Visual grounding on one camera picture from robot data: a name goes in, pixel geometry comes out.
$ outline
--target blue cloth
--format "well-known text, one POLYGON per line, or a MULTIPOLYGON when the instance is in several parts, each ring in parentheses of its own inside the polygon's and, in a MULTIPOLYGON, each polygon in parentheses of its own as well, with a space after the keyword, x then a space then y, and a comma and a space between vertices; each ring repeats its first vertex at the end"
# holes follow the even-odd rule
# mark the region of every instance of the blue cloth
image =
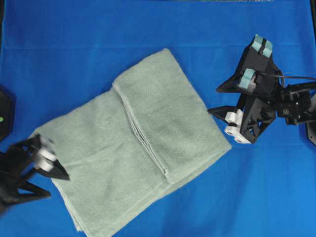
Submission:
MULTIPOLYGON (((210 108, 236 104, 238 95, 215 88, 256 33, 273 43, 284 74, 316 76, 309 0, 7 0, 2 29, 0 84, 16 95, 14 131, 2 151, 164 47, 210 108)), ((228 140, 233 149, 215 165, 116 236, 314 236, 316 147, 304 127, 278 118, 255 145, 228 140)), ((12 208, 0 219, 1 236, 83 237, 52 182, 40 175, 31 181, 52 198, 12 208)))

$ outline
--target metal screw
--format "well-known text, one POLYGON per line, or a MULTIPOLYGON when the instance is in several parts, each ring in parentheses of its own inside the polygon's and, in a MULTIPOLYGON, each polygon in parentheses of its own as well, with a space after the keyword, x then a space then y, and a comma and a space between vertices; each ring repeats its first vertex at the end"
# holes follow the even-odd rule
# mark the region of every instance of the metal screw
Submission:
POLYGON ((283 112, 284 115, 289 115, 290 114, 290 111, 288 109, 284 109, 282 112, 283 112))

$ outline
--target folded towel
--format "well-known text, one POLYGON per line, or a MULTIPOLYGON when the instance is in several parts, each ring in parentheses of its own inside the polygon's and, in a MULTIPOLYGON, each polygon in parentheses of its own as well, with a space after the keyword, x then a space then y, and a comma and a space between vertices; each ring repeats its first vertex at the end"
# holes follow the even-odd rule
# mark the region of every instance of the folded towel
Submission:
POLYGON ((71 180, 53 182, 88 237, 113 235, 231 148, 168 49, 35 132, 55 142, 71 180))

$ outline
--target wire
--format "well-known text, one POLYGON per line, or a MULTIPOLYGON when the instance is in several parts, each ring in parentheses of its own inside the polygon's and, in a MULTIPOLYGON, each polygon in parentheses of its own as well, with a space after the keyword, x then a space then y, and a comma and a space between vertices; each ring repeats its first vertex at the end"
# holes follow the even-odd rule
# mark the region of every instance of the wire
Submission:
POLYGON ((264 73, 261 71, 257 71, 259 74, 261 75, 265 75, 265 76, 270 76, 270 77, 274 77, 274 78, 289 78, 289 79, 307 79, 307 80, 316 80, 316 78, 311 78, 311 77, 301 77, 301 76, 283 76, 283 75, 273 75, 273 74, 269 74, 269 73, 264 73))

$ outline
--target white plastic part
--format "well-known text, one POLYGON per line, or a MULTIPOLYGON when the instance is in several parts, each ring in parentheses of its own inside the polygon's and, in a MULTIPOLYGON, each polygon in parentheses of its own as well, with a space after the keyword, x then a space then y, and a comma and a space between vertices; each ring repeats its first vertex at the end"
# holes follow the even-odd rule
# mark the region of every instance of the white plastic part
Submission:
POLYGON ((41 168, 49 172, 54 168, 53 162, 57 160, 54 152, 54 144, 43 137, 40 137, 40 143, 41 148, 35 157, 35 168, 41 168))
POLYGON ((240 126, 242 122, 242 117, 243 117, 243 111, 239 109, 237 110, 236 113, 227 112, 225 120, 228 123, 235 123, 236 126, 227 126, 225 128, 225 132, 228 135, 233 136, 235 138, 235 141, 238 143, 250 144, 250 142, 244 136, 240 134, 240 126))

